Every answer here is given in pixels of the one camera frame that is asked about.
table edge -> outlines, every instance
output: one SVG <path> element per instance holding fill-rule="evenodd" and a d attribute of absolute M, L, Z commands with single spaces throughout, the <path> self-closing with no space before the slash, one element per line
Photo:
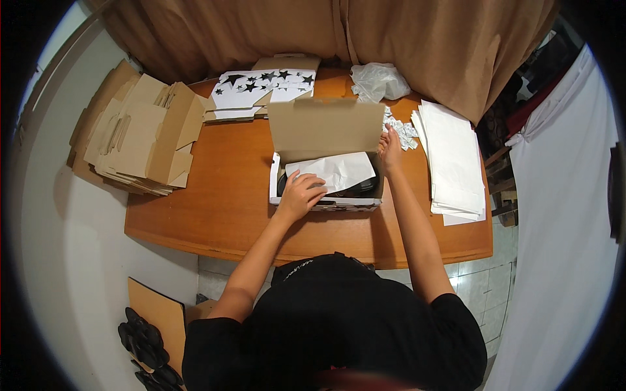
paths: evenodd
<path fill-rule="evenodd" d="M 185 251 L 187 253 L 193 253 L 197 255 L 210 256 L 213 258 L 219 258 L 223 260 L 231 260 L 231 261 L 240 261 L 243 259 L 244 255 L 247 251 L 242 250 L 233 250 L 229 248 L 219 248 L 212 247 L 208 245 L 201 245 L 198 243 L 192 243 L 185 240 L 177 240 L 173 238 L 166 238 L 161 235 L 156 235 L 153 233 L 148 233 L 145 231 L 137 230 L 135 228 L 131 228 L 126 226 L 124 229 L 124 233 L 130 237 L 149 241 L 150 243 L 154 243 L 157 245 L 165 246 L 168 248 L 173 248 L 175 250 Z M 281 266 L 289 263 L 291 261 L 297 261 L 304 258 L 309 258 L 311 256 L 315 256 L 319 254 L 312 255 L 286 255 L 286 254 L 277 254 L 274 258 L 273 266 Z M 493 247 L 490 249 L 479 249 L 478 251 L 467 250 L 467 251 L 459 251 L 456 253 L 448 254 L 447 256 L 442 256 L 443 263 L 458 263 L 463 261 L 471 261 L 481 258 L 489 258 L 493 256 Z M 385 270 L 385 269 L 403 269 L 407 268 L 408 264 L 406 261 L 384 261 L 384 260 L 375 260 L 374 258 L 359 258 L 359 261 L 363 263 L 375 263 L 376 269 Z"/>

black t-shirt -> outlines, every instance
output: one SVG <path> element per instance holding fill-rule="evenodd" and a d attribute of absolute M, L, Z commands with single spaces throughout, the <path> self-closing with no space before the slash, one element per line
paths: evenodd
<path fill-rule="evenodd" d="M 343 254 L 277 268 L 252 314 L 202 319 L 187 328 L 187 390 L 315 390 L 332 368 L 384 373 L 415 387 L 473 390 L 485 343 L 451 293 L 428 305 L 401 283 Z"/>

tiled floor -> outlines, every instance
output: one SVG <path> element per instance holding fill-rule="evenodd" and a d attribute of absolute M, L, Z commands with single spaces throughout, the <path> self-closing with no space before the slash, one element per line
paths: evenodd
<path fill-rule="evenodd" d="M 517 241 L 517 227 L 505 228 L 494 222 L 491 258 L 445 265 L 454 290 L 480 325 L 488 357 L 498 351 L 500 335 L 508 315 L 515 283 Z M 198 260 L 198 292 L 219 299 L 228 276 L 236 266 L 236 262 L 201 256 Z M 273 272 L 272 267 L 259 296 L 269 289 Z M 377 270 L 376 273 L 411 287 L 408 269 Z"/>

wooden table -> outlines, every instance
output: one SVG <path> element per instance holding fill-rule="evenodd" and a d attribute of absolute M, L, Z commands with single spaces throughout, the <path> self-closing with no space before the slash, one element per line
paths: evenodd
<path fill-rule="evenodd" d="M 192 89 L 209 96 L 214 83 L 194 84 Z M 315 96 L 353 97 L 351 86 L 347 70 L 320 69 Z M 396 119 L 409 122 L 420 99 L 413 93 L 384 102 Z M 205 125 L 192 148 L 187 188 L 164 197 L 130 194 L 126 234 L 191 253 L 241 260 L 275 211 L 268 189 L 273 152 L 266 119 Z M 439 240 L 444 263 L 492 256 L 491 213 L 485 221 L 443 226 L 442 215 L 430 213 L 430 177 L 421 144 L 402 156 L 411 187 Z M 374 212 L 313 212 L 298 221 L 283 240 L 274 265 L 334 251 L 375 263 L 379 269 L 407 267 L 387 181 L 382 205 Z"/>

white cloth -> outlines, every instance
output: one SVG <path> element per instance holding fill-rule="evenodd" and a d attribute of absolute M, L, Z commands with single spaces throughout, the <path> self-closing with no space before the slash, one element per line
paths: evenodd
<path fill-rule="evenodd" d="M 609 236 L 607 175 L 617 129 L 587 47 L 546 100 L 549 107 L 533 112 L 510 152 L 520 217 L 517 272 L 485 391 L 557 389 L 592 336 L 612 285 L 618 246 Z"/>

